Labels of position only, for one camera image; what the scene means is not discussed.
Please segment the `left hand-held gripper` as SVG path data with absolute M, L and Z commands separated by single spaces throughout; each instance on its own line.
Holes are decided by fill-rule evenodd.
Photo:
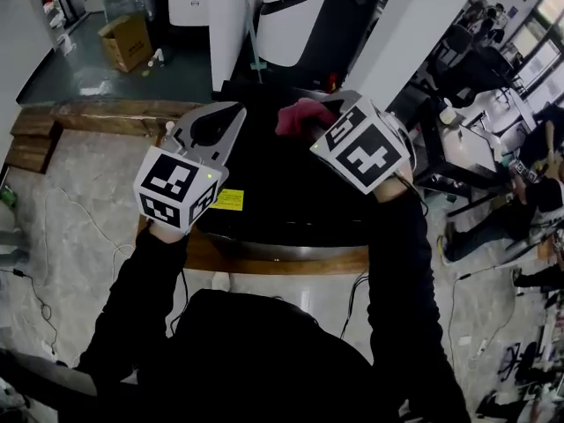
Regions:
M 217 201 L 246 116 L 247 109 L 235 101 L 215 102 L 183 115 L 159 146 L 149 148 L 133 182 L 140 213 L 188 233 Z

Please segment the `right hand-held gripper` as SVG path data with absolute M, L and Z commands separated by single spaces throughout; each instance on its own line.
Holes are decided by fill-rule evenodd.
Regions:
M 305 121 L 310 151 L 363 194 L 372 192 L 410 158 L 399 123 L 353 90 L 325 96 L 320 102 L 338 119 L 330 126 Z

